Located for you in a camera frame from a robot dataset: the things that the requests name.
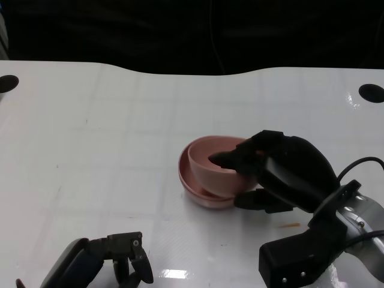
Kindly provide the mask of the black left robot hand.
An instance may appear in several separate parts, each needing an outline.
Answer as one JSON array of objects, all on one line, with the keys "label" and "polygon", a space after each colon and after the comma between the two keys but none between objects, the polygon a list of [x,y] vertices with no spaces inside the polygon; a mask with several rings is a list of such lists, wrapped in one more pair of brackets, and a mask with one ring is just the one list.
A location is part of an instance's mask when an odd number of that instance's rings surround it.
[{"label": "black left robot hand", "polygon": [[111,260],[119,287],[152,284],[151,264],[142,247],[142,233],[130,232],[71,242],[55,262],[41,287],[88,287]]}]

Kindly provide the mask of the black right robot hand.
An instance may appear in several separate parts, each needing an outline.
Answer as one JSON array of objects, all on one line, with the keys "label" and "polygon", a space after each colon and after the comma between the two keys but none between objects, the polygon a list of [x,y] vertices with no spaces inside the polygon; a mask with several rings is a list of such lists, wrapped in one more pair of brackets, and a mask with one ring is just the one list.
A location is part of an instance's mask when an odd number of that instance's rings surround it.
[{"label": "black right robot hand", "polygon": [[241,209],[276,213],[297,207],[313,213],[340,187],[331,164],[313,144],[279,131],[263,130],[209,160],[261,186],[235,196],[234,206]]}]

